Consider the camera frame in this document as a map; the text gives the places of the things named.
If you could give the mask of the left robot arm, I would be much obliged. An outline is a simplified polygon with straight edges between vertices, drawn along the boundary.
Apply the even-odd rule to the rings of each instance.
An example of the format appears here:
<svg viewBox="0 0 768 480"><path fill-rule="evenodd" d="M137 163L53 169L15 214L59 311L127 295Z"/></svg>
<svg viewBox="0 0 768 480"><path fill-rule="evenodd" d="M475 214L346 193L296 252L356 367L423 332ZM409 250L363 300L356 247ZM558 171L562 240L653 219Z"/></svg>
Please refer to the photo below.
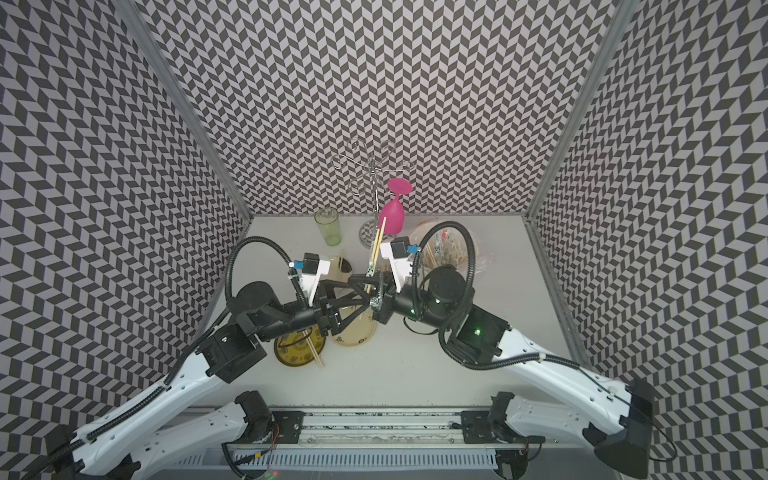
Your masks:
<svg viewBox="0 0 768 480"><path fill-rule="evenodd" d="M202 418L166 424L264 360L265 343L307 329L339 334L383 299L384 283L377 276L354 275L348 282L316 278L314 286L314 298L301 294L288 304L266 282L242 287L162 380L83 427L58 427L48 434L46 457L28 467L25 478L51 469L56 479L142 479L198 448L275 441L276 421L257 391L240 393Z"/></svg>

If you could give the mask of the pink plastic goblet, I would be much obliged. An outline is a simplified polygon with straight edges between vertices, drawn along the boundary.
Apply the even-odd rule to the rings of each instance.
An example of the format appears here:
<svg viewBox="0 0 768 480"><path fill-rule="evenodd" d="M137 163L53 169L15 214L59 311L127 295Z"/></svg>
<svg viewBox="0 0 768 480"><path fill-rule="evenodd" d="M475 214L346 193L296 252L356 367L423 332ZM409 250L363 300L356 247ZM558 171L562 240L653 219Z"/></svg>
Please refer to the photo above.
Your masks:
<svg viewBox="0 0 768 480"><path fill-rule="evenodd" d="M397 237L405 222L405 209L401 198L413 192L413 185L403 178L393 178L387 182L387 187L394 194L394 198L382 208L379 227L385 235Z"/></svg>

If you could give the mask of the yellow dark patterned plate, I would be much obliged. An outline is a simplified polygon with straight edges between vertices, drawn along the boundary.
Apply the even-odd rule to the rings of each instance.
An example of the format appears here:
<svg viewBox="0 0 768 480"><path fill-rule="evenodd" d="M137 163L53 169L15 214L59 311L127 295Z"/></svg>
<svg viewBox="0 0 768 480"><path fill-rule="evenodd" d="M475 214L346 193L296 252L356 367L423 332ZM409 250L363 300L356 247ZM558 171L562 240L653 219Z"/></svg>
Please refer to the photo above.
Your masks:
<svg viewBox="0 0 768 480"><path fill-rule="evenodd" d="M321 354L326 344L326 338L322 337L316 329L307 330L313 333L316 348ZM287 334L275 340L274 353L281 364L288 367L301 367L314 362L305 343L307 330Z"/></svg>

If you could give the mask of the clear plastic chopstick wrapper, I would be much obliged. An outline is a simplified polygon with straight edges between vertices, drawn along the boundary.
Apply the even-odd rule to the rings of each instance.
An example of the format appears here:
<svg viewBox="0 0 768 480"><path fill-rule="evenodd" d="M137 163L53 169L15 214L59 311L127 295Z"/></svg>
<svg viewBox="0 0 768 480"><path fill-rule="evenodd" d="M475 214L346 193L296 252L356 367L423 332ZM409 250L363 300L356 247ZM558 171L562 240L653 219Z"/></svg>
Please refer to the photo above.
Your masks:
<svg viewBox="0 0 768 480"><path fill-rule="evenodd" d="M367 286L370 288L369 308L374 312L379 312L383 305L384 293L389 273L379 271L369 277Z"/></svg>

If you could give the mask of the metal cup rack stand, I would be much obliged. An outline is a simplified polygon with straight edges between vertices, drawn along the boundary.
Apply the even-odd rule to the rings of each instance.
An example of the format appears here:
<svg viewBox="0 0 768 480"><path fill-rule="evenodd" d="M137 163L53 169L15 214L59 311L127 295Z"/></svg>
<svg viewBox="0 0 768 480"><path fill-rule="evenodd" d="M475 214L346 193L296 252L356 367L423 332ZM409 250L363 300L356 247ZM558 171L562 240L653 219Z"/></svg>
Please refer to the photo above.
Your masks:
<svg viewBox="0 0 768 480"><path fill-rule="evenodd" d="M356 167L359 173L353 181L353 191L372 207L369 218L360 226L358 239L365 248L371 248L383 208L380 190L386 177L410 174L415 166L409 161L396 160L393 143L388 139L378 143L367 142L363 137L353 137L342 142L339 152L331 160L334 170Z"/></svg>

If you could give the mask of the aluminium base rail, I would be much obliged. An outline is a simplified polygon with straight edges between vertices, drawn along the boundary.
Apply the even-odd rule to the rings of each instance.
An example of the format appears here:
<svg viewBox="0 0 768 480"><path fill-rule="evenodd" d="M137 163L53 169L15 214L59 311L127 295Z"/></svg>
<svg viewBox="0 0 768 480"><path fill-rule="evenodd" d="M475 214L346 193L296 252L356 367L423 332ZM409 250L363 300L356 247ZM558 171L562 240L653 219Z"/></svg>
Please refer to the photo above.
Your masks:
<svg viewBox="0 0 768 480"><path fill-rule="evenodd" d="M223 470L274 479L293 472L496 471L535 460L564 441L535 435L504 440L487 408L276 408L278 439L198 447L167 473Z"/></svg>

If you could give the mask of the green translucent cup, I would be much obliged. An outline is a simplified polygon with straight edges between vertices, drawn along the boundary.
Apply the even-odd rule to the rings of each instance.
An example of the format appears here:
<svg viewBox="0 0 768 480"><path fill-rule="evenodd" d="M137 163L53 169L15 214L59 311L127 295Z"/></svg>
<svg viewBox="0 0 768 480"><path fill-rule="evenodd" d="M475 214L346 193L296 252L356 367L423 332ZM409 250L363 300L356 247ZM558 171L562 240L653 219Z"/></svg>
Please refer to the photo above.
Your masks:
<svg viewBox="0 0 768 480"><path fill-rule="evenodd" d="M338 210L330 205L322 207L314 214L314 221L328 246L341 243L341 229Z"/></svg>

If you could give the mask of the chopsticks pair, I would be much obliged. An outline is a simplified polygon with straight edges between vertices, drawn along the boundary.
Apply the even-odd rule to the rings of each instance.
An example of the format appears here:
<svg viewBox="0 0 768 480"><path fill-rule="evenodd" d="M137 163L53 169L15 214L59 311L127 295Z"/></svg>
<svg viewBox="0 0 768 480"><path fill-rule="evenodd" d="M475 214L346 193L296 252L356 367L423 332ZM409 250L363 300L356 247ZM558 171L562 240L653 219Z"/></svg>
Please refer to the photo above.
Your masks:
<svg viewBox="0 0 768 480"><path fill-rule="evenodd" d="M349 272L345 265L346 260L342 256L339 256L336 260L336 280L339 282L345 282L348 278Z"/></svg>
<svg viewBox="0 0 768 480"><path fill-rule="evenodd" d="M310 353L312 354L314 363L319 368L323 368L324 367L324 363L323 363L323 361L321 359L320 351L316 348L315 340L314 340L314 337L313 337L313 333L311 333L309 330L307 330L306 333L305 333L305 336L306 336L305 343L307 344L307 346L308 346L308 348L310 350Z"/></svg>
<svg viewBox="0 0 768 480"><path fill-rule="evenodd" d="M381 246L381 243L382 243L382 240L383 240L384 229L386 227L386 223L387 223L387 219L386 218L383 218L380 221L379 227L378 227L377 232L376 232L376 236L374 237L374 241L372 243L371 257L370 257L368 268L367 268L367 271L366 271L366 276L368 278L372 277L375 274L375 272L376 272L376 265L377 265L378 258L379 258L379 255L380 255L380 246Z"/></svg>

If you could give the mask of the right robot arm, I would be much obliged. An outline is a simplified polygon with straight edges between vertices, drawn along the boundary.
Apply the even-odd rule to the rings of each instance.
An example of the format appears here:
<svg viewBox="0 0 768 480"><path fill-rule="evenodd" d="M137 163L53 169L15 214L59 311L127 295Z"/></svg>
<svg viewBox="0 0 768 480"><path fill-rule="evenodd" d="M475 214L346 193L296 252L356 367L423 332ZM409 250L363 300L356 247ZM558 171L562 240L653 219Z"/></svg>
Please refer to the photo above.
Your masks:
<svg viewBox="0 0 768 480"><path fill-rule="evenodd" d="M509 371L556 399L527 402L517 394L496 396L491 422L516 437L562 436L590 448L608 467L635 479L649 475L655 428L654 387L590 371L538 345L502 318L473 302L474 286L452 267L430 271L424 284L393 272L354 275L335 315L348 326L366 310L386 323L393 315L432 327L441 350L460 366Z"/></svg>

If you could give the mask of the cream plate back left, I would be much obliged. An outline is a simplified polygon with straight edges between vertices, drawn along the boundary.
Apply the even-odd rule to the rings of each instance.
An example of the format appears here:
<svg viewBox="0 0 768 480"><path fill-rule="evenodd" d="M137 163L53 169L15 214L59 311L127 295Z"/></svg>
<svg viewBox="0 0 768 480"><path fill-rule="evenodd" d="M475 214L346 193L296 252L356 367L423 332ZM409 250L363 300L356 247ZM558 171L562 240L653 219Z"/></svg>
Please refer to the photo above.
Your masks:
<svg viewBox="0 0 768 480"><path fill-rule="evenodd" d="M323 280L346 283L353 273L353 267L344 256L334 256L328 259L329 271L322 276Z"/></svg>

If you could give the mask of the cream plate near chopsticks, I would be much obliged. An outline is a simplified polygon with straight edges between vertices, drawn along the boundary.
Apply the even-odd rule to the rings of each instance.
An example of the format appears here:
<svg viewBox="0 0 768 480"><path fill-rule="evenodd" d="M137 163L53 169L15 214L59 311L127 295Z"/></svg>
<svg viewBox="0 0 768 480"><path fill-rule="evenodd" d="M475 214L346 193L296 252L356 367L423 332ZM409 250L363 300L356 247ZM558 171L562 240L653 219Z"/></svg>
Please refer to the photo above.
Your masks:
<svg viewBox="0 0 768 480"><path fill-rule="evenodd" d="M366 308L343 332L334 335L332 341L344 347L362 345L373 337L376 326L377 322L373 319L372 310Z"/></svg>

